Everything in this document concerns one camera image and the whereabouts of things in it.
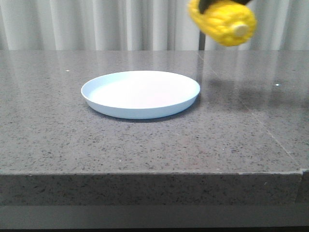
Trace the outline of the black gripper finger gripping corn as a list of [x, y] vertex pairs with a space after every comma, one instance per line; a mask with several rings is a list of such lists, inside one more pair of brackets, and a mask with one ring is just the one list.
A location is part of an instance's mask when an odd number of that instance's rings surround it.
[[205, 11], [214, 3], [216, 3], [216, 0], [200, 0], [198, 3], [199, 12], [204, 14]]

